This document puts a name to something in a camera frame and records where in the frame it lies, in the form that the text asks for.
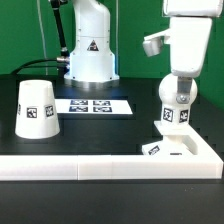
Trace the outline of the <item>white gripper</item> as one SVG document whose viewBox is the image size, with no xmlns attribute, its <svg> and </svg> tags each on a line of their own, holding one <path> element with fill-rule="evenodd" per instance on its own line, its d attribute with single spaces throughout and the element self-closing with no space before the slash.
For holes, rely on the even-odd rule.
<svg viewBox="0 0 224 224">
<path fill-rule="evenodd" d="M 176 101 L 188 104 L 192 78 L 200 75 L 212 27 L 211 18 L 171 17 L 169 28 L 146 36 L 143 48 L 148 57 L 170 45 L 171 73 L 177 78 Z"/>
</svg>

